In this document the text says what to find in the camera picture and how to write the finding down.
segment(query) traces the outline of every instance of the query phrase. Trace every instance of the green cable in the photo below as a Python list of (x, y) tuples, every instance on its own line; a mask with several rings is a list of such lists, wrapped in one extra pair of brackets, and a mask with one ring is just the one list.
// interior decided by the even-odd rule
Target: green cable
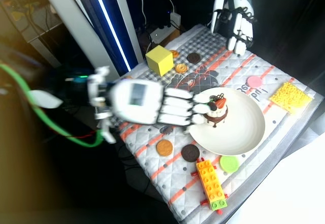
[(3, 63), (0, 63), (0, 68), (6, 71), (17, 82), (17, 84), (20, 86), (20, 88), (23, 90), (24, 94), (26, 95), (27, 99), (29, 100), (29, 103), (32, 105), (32, 109), (35, 111), (38, 117), (51, 129), (56, 131), (58, 134), (66, 137), (67, 139), (71, 140), (72, 142), (75, 142), (83, 147), (89, 147), (89, 148), (96, 147), (102, 143), (103, 137), (101, 135), (101, 130), (97, 130), (96, 140), (93, 144), (88, 144), (76, 138), (70, 138), (73, 136), (69, 134), (66, 130), (61, 128), (59, 125), (57, 125), (55, 122), (53, 122), (40, 107), (36, 106), (33, 97), (29, 94), (30, 87), (25, 82), (25, 80), (13, 69), (11, 69), (9, 66)]

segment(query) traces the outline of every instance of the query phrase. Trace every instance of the cake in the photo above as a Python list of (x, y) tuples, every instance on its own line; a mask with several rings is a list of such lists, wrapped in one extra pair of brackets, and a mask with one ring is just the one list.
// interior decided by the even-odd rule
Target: cake
[(210, 97), (210, 102), (208, 106), (210, 107), (210, 111), (204, 114), (204, 117), (207, 120), (207, 124), (213, 127), (217, 127), (217, 123), (221, 122), (227, 117), (228, 114), (228, 106), (227, 100), (224, 97), (224, 94), (219, 94), (217, 96), (213, 95)]

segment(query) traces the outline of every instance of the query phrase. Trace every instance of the power strip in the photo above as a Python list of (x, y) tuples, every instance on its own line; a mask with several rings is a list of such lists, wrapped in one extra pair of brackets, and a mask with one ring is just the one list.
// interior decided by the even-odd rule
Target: power strip
[[(175, 12), (172, 12), (171, 13), (171, 21), (173, 21), (172, 24), (179, 27), (181, 25), (181, 16)], [(150, 34), (150, 36), (154, 43), (159, 44), (175, 30), (176, 30), (176, 28), (173, 27), (172, 25), (170, 27), (164, 26), (164, 28), (162, 28), (162, 29), (157, 28), (155, 31), (153, 31)]]

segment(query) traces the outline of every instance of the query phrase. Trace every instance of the light strip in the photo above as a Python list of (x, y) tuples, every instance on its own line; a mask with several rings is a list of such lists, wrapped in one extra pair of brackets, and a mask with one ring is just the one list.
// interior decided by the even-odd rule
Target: light strip
[(105, 8), (105, 6), (104, 6), (103, 0), (98, 0), (98, 2), (100, 3), (100, 6), (101, 6), (101, 9), (102, 9), (102, 11), (103, 11), (103, 13), (104, 13), (104, 16), (105, 16), (105, 18), (106, 18), (106, 21), (107, 21), (107, 23), (108, 23), (108, 25), (109, 25), (109, 27), (110, 27), (110, 29), (111, 29), (111, 31), (112, 31), (113, 37), (114, 37), (114, 39), (115, 39), (115, 41), (116, 41), (116, 44), (117, 44), (118, 49), (119, 49), (120, 52), (121, 52), (121, 55), (122, 55), (123, 60), (124, 60), (124, 62), (125, 62), (125, 65), (126, 65), (128, 71), (130, 72), (130, 71), (131, 71), (131, 68), (130, 68), (130, 66), (128, 65), (128, 62), (127, 62), (127, 60), (126, 60), (126, 57), (125, 57), (124, 51), (123, 51), (123, 49), (122, 49), (122, 47), (121, 47), (120, 41), (118, 40), (118, 37), (117, 37), (116, 32), (115, 32), (115, 30), (114, 30), (113, 24), (112, 24), (112, 22), (111, 22), (111, 19), (110, 19), (110, 17), (108, 16), (108, 13), (107, 13), (107, 10), (106, 10), (106, 8)]

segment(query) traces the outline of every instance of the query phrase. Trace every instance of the pink disc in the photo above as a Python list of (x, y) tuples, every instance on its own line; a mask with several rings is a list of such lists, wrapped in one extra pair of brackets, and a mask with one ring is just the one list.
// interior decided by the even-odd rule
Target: pink disc
[(251, 76), (247, 79), (247, 84), (251, 88), (258, 88), (262, 85), (262, 79), (258, 76)]

